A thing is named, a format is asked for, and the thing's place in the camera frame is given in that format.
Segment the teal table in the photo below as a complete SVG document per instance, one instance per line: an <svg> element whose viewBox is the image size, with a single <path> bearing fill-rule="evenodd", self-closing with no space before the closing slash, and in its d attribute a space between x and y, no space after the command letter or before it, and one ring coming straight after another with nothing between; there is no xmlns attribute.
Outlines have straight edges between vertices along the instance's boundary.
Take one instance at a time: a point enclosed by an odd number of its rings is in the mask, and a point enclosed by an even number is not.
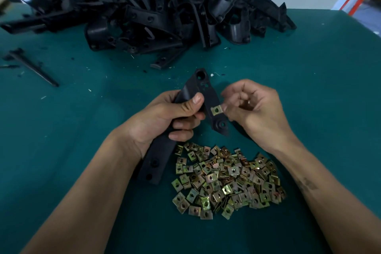
<svg viewBox="0 0 381 254"><path fill-rule="evenodd" d="M25 11L14 6L2 20ZM242 78L276 88L301 141L380 217L381 39L343 12L289 10L289 15L298 25L295 32L268 30L266 38L242 46L223 39L208 52L195 45L163 71L149 67L153 56L90 51L83 26L58 34L0 31L1 55L21 47L60 83L53 88L23 67L0 70L1 252L17 253L26 244L113 128L159 93L182 88L199 67L214 74L211 81L219 92ZM250 158L260 150L230 130L224 137L204 124L193 141L240 147ZM229 221L220 214L201 221L180 215L172 204L174 163L158 187L131 181L107 253L329 251L283 168L288 198L279 206L244 208Z"/></svg>

